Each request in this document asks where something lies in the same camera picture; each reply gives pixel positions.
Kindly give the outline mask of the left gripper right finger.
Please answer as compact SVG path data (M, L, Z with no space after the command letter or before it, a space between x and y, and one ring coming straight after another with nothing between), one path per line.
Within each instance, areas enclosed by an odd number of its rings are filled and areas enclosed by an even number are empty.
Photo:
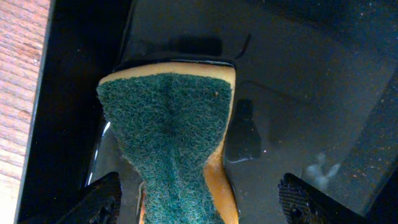
M288 224L370 223L291 173L284 174L278 189L279 203Z

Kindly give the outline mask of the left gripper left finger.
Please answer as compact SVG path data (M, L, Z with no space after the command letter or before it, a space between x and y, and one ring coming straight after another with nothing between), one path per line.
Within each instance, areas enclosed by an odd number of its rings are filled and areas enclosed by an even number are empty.
M121 207L121 181L110 172L83 189L83 197L56 224L117 224Z

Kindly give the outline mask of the yellow green sponge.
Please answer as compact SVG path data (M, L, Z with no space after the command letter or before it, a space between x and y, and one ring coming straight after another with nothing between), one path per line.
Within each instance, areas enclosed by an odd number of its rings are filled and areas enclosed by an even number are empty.
M102 78L96 89L123 157L144 181L141 223L237 223L223 165L236 71L165 62Z

